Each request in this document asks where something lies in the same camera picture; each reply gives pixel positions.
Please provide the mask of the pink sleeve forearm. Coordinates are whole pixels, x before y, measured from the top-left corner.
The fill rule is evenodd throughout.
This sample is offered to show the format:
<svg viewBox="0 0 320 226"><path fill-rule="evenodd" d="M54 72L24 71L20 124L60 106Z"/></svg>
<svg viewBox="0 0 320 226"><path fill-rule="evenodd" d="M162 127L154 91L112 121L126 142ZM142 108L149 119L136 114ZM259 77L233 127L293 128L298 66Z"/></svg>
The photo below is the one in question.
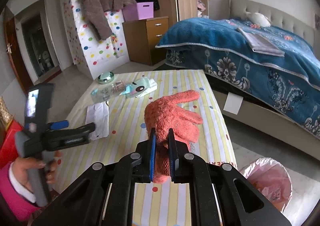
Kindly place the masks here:
<svg viewBox="0 0 320 226"><path fill-rule="evenodd" d="M24 223L39 210L35 195L20 184L12 171L12 162L1 169L1 212L12 224Z"/></svg>

